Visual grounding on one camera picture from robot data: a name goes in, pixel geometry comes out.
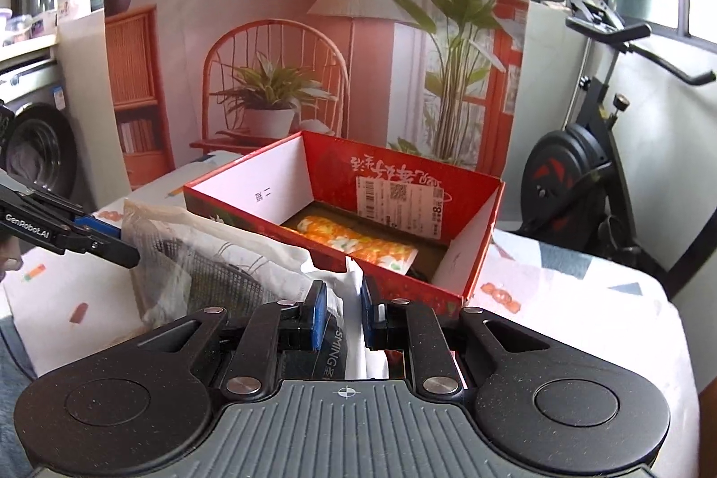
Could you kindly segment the orange floral quilted cloth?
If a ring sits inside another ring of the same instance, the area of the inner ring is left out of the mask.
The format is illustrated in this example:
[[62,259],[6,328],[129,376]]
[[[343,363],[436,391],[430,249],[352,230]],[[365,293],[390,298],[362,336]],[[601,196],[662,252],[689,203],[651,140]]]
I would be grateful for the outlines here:
[[412,245],[370,237],[320,216],[304,217],[294,232],[354,259],[400,274],[408,272],[418,255],[417,247]]

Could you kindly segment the black exercise bike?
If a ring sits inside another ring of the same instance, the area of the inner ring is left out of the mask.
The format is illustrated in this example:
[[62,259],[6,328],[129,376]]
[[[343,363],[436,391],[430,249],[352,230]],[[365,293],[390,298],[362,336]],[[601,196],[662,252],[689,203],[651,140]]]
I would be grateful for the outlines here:
[[[565,0],[567,28],[600,43],[611,55],[610,69],[618,57],[635,53],[665,69],[689,86],[716,80],[707,70],[689,75],[664,58],[635,44],[652,35],[645,23],[623,23],[620,14],[604,0]],[[610,74],[601,79],[581,75],[577,93],[584,99],[576,115],[567,115],[564,126],[538,139],[527,157],[521,177],[521,225],[523,237],[603,257],[653,276],[674,297],[682,291],[716,253],[716,218],[710,217],[693,243],[672,268],[664,269],[643,250],[637,240],[635,215],[623,172],[614,126],[630,101],[621,93],[613,97],[609,113],[604,99]]]

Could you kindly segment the clear plastic packaged item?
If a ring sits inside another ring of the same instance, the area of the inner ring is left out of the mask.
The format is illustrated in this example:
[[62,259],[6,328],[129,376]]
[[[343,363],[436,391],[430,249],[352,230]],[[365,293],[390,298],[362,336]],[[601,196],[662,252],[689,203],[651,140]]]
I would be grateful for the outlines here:
[[121,238],[140,254],[131,269],[145,326],[168,324],[204,307],[248,317],[268,302],[304,300],[314,281],[327,285],[328,312],[344,334],[338,370],[350,380],[385,379],[386,356],[366,346],[363,271],[350,257],[336,271],[317,267],[304,247],[200,217],[181,207],[124,203]]

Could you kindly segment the front-load washing machine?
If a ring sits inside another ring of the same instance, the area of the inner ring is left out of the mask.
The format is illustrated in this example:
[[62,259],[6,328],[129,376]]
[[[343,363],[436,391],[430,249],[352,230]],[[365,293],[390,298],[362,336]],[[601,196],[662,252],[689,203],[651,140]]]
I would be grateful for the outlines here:
[[1,167],[86,211],[94,209],[60,64],[44,55],[16,60],[1,71],[1,101],[15,114],[1,140]]

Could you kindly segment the printed living room backdrop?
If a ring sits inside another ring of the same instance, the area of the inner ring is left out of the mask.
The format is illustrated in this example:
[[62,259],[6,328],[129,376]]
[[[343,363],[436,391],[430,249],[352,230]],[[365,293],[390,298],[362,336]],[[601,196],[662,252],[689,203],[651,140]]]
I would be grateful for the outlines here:
[[233,69],[322,60],[318,30],[346,64],[335,101],[302,113],[310,131],[500,175],[515,118],[529,0],[136,0],[154,10],[171,149],[263,137],[276,115],[231,112]]

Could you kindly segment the red strawberry cardboard box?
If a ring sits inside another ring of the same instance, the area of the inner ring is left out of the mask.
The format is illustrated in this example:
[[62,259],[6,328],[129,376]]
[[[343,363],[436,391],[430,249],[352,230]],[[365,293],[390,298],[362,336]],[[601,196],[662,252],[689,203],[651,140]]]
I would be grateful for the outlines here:
[[474,293],[503,188],[497,177],[302,131],[196,178],[183,196],[193,214],[305,247],[328,271],[343,271],[348,255],[300,233],[310,216],[411,245],[417,255],[404,271],[385,256],[359,264],[386,300],[453,318]]

